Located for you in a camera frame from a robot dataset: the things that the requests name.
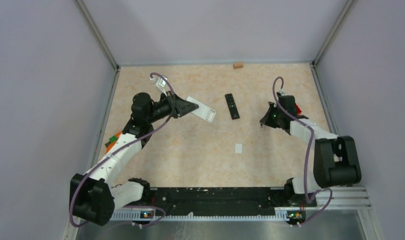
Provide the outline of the white remote control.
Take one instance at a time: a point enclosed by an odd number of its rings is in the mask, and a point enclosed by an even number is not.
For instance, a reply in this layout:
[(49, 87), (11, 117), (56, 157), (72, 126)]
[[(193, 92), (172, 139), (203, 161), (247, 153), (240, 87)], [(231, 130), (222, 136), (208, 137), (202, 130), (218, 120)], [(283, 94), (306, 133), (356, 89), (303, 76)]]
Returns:
[(191, 112), (191, 114), (203, 119), (204, 121), (206, 121), (208, 123), (213, 122), (213, 120), (216, 116), (216, 111), (213, 108), (203, 104), (202, 102), (196, 100), (195, 98), (193, 98), (191, 96), (188, 96), (185, 100), (198, 105), (198, 108), (196, 110), (193, 110)]

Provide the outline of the black remote control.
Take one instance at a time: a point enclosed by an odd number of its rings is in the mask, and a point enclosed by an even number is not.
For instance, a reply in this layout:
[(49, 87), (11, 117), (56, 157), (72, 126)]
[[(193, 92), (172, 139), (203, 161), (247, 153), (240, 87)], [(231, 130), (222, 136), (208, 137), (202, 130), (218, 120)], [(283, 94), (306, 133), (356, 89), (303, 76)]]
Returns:
[(231, 115), (232, 120), (237, 120), (240, 118), (235, 99), (231, 93), (225, 95), (225, 100)]

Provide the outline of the white battery cover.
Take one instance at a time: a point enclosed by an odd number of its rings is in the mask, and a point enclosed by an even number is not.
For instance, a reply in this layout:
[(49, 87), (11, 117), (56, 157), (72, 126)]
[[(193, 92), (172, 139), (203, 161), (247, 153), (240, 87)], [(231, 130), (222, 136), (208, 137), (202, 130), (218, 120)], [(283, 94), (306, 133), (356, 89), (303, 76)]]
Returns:
[(236, 143), (235, 144), (234, 153), (235, 154), (242, 154), (243, 153), (243, 144), (242, 143)]

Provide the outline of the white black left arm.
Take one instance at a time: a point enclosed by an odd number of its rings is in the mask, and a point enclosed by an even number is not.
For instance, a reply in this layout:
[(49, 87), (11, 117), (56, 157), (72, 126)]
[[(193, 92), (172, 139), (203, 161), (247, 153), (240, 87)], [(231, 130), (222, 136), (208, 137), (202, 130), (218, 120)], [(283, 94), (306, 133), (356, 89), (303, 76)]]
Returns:
[(84, 174), (75, 174), (70, 181), (69, 221), (74, 227), (74, 217), (84, 221), (105, 225), (113, 213), (129, 203), (144, 207), (151, 200), (146, 190), (147, 182), (129, 180), (120, 185), (115, 180), (126, 164), (142, 150), (151, 136), (161, 129), (153, 123), (165, 119), (181, 118), (199, 108), (199, 105), (168, 91), (159, 101), (151, 99), (146, 92), (132, 98), (131, 116), (117, 140), (102, 160)]

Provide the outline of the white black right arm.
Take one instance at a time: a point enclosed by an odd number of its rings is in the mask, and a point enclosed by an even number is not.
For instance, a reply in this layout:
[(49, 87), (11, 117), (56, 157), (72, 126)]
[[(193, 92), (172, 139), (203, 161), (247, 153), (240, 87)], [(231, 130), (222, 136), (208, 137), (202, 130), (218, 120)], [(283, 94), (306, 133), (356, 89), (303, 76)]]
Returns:
[(261, 126), (281, 129), (307, 145), (303, 175), (290, 178), (286, 183), (289, 189), (284, 191), (283, 198), (288, 205), (297, 206), (304, 198), (311, 203), (324, 189), (361, 181), (362, 171), (354, 138), (326, 131), (299, 114), (294, 96), (277, 94), (259, 122)]

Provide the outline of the red plastic bin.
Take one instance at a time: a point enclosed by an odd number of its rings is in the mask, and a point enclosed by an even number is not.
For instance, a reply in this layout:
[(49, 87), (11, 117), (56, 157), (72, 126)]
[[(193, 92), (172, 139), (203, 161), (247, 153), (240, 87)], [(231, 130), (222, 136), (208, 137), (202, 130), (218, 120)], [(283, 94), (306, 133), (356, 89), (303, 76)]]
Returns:
[(296, 109), (297, 115), (301, 115), (301, 114), (302, 114), (302, 110), (300, 109), (300, 107), (299, 107), (297, 104), (295, 104), (295, 109)]

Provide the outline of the small wooden block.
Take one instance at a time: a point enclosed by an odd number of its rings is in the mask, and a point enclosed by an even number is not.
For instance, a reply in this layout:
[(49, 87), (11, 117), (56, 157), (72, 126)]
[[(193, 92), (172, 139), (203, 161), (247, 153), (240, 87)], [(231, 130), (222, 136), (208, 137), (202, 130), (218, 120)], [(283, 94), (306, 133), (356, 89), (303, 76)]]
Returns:
[(242, 62), (235, 62), (232, 66), (234, 70), (237, 70), (242, 69), (244, 67), (244, 64)]

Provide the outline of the orange green object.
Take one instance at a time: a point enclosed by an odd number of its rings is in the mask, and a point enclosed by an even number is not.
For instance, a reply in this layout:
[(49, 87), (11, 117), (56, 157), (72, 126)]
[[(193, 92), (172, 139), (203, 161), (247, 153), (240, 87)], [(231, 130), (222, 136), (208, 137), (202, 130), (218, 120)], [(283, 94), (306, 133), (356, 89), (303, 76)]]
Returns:
[(108, 153), (112, 147), (117, 143), (120, 135), (122, 134), (122, 131), (119, 131), (115, 135), (111, 136), (108, 141), (104, 144), (105, 146), (105, 153)]

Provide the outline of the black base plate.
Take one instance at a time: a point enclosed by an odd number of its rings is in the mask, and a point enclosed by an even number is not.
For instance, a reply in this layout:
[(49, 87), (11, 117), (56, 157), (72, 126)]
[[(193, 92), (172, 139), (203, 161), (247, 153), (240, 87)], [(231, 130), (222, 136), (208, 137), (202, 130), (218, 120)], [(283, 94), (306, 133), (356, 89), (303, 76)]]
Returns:
[(283, 187), (158, 187), (146, 189), (135, 206), (163, 209), (168, 216), (247, 217), (273, 216), (276, 208), (315, 207), (302, 194)]

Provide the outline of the aluminium frame rail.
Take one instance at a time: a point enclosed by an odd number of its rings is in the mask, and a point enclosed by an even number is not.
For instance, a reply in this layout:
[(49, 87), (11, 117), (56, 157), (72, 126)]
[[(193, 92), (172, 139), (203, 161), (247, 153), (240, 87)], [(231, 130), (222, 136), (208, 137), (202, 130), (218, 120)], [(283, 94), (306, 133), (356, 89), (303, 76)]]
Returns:
[(312, 202), (287, 196), (282, 187), (151, 187), (140, 200), (116, 209), (108, 190), (89, 191), (73, 214), (103, 226), (109, 221), (286, 221), (303, 222), (308, 211), (369, 209), (363, 187), (333, 187)]

